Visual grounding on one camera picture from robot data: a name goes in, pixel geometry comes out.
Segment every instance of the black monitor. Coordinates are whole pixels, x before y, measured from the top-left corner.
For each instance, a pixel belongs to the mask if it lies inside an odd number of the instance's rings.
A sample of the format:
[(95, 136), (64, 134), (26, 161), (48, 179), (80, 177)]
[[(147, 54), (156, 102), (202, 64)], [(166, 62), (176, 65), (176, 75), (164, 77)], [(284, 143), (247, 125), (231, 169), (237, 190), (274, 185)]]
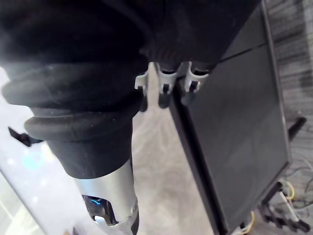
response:
[(215, 234), (234, 231), (290, 163), (268, 19), (255, 10), (188, 106), (171, 113)]

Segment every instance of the yellow cable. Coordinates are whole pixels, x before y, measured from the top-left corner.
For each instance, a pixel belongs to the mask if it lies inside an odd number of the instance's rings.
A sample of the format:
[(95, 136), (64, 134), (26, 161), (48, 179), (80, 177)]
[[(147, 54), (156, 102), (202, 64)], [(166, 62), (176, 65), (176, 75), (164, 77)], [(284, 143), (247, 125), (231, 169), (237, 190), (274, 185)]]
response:
[(289, 181), (286, 181), (287, 186), (290, 188), (291, 191), (291, 195), (287, 196), (286, 199), (287, 200), (292, 200), (294, 198), (294, 187), (292, 186), (292, 184)]
[(253, 226), (253, 223), (254, 223), (254, 220), (255, 220), (255, 215), (254, 215), (254, 212), (251, 211), (251, 222), (249, 223), (249, 225), (247, 226), (246, 230), (242, 231), (241, 234), (247, 234), (250, 232), (252, 226)]

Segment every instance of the gray carpet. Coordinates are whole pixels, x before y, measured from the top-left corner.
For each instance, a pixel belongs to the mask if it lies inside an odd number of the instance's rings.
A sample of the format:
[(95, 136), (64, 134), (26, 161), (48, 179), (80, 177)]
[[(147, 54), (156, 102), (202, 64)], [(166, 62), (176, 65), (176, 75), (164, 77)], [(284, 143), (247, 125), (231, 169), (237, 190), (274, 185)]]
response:
[[(295, 187), (295, 200), (305, 199), (310, 202), (313, 200), (313, 180), (310, 184), (308, 182), (313, 179), (313, 172), (303, 159), (313, 165), (313, 1), (267, 0), (267, 8), (283, 89), (287, 126), (299, 116), (308, 119), (291, 142), (293, 163), (287, 171), (287, 175), (292, 174), (288, 180)], [(303, 202), (294, 205), (301, 207)], [(313, 227), (313, 208), (300, 215)], [(265, 224), (258, 217), (251, 234), (295, 233), (288, 228), (280, 230), (272, 224)]]

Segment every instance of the silver metal cylinder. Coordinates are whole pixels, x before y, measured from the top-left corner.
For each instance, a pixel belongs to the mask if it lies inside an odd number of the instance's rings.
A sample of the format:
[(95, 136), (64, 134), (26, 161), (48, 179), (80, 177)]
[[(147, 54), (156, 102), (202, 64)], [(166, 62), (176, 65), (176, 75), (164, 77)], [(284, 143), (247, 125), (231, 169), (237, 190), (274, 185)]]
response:
[(139, 214), (130, 160), (108, 175), (75, 179), (75, 182), (82, 195), (105, 199), (111, 204), (116, 224), (107, 224), (101, 216), (93, 217), (104, 232), (108, 235), (133, 235), (132, 226)]

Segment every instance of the blue light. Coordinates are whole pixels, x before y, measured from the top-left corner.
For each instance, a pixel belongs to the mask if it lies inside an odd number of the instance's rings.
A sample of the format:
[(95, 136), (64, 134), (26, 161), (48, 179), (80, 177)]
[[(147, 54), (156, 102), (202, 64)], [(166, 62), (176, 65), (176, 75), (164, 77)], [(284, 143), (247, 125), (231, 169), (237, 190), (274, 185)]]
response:
[(45, 161), (41, 152), (30, 152), (23, 156), (23, 165), (30, 170), (37, 170), (44, 165)]
[(95, 204), (97, 205), (100, 205), (101, 203), (100, 202), (97, 202), (96, 200), (91, 200), (92, 202), (94, 202)]

